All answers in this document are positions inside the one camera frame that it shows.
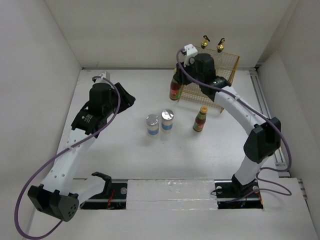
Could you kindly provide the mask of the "sauce bottle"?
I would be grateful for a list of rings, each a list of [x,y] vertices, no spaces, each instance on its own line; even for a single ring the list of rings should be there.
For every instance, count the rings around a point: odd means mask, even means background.
[[[173,101],[177,101],[181,95],[181,85],[172,78],[170,83],[170,91],[169,91],[169,98]]]
[[[197,116],[195,117],[193,129],[196,132],[201,132],[204,128],[207,119],[208,107],[203,105],[201,106]]]

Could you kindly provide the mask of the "silver-lid shaker jar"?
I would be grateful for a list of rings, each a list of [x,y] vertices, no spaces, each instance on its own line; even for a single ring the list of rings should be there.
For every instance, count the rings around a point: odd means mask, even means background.
[[[165,109],[161,113],[161,129],[164,133],[169,134],[173,128],[174,112]]]
[[[149,114],[146,117],[147,134],[156,137],[159,134],[159,117],[156,114]]]

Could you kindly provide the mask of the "clear oil bottle gold spout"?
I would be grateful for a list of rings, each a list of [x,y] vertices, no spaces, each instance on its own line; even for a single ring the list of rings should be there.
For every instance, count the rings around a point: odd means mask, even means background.
[[[200,47],[201,47],[202,49],[205,49],[205,48],[208,46],[208,44],[209,44],[210,41],[211,41],[211,40],[209,39],[209,37],[208,37],[207,35],[204,35]]]

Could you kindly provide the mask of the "dark soy bottle gold spout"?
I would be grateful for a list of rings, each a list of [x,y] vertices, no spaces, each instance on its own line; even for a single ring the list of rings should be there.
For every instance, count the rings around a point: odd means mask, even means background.
[[[218,53],[222,53],[225,48],[225,38],[221,38],[219,43],[216,46],[216,50]]]

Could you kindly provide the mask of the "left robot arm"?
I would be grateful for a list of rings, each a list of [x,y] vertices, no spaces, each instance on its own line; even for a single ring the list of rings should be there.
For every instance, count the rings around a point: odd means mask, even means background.
[[[111,194],[109,175],[96,171],[80,183],[74,183],[74,176],[86,159],[86,152],[110,123],[108,117],[130,108],[135,100],[119,82],[111,86],[103,80],[92,85],[89,100],[71,124],[67,152],[55,160],[39,186],[32,185],[28,190],[27,195],[39,212],[68,222],[88,199],[94,196],[104,199]]]

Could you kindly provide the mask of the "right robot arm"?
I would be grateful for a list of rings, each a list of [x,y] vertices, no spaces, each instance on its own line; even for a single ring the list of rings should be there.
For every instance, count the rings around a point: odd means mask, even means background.
[[[249,106],[231,84],[215,70],[214,59],[208,53],[178,51],[184,56],[176,64],[173,79],[180,85],[195,83],[211,101],[223,107],[245,130],[244,159],[231,178],[228,190],[232,198],[244,197],[252,189],[256,175],[280,147],[281,122],[276,117],[267,118]]]

